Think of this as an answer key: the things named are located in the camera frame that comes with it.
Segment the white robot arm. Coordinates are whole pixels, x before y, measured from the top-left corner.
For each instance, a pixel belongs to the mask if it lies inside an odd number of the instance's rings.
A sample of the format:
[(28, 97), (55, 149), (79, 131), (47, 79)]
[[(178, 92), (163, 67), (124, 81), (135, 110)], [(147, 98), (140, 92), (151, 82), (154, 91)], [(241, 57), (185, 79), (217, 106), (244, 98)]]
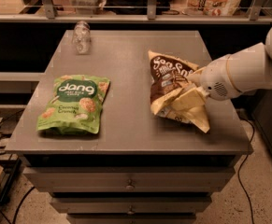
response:
[(272, 27), (265, 43), (225, 55), (188, 76), (195, 88), (171, 103), (177, 111), (204, 105), (207, 98), (223, 101), (258, 89), (272, 90)]

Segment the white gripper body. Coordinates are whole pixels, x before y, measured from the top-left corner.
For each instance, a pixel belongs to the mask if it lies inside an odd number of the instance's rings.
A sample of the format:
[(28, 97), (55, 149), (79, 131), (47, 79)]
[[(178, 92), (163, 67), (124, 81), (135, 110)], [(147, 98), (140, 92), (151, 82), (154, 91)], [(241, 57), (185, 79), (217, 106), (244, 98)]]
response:
[(229, 60), (231, 55), (228, 54), (207, 65), (201, 74), (200, 84), (209, 97), (222, 101), (236, 98), (241, 91), (236, 88), (231, 79)]

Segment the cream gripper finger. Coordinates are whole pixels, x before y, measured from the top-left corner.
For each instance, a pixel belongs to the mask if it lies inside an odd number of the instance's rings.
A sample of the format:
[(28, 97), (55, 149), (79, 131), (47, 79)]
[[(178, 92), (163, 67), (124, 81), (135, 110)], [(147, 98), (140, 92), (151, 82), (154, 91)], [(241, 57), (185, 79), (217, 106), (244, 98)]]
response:
[(202, 87), (192, 88), (175, 99), (170, 106), (177, 111), (189, 110), (204, 105), (208, 97), (209, 93)]
[(199, 87), (201, 85), (201, 76), (202, 76), (202, 73), (203, 71), (205, 70), (204, 67), (194, 71), (193, 73), (189, 74), (187, 76), (187, 80), (188, 81), (191, 81), (192, 83), (194, 83), (197, 87)]

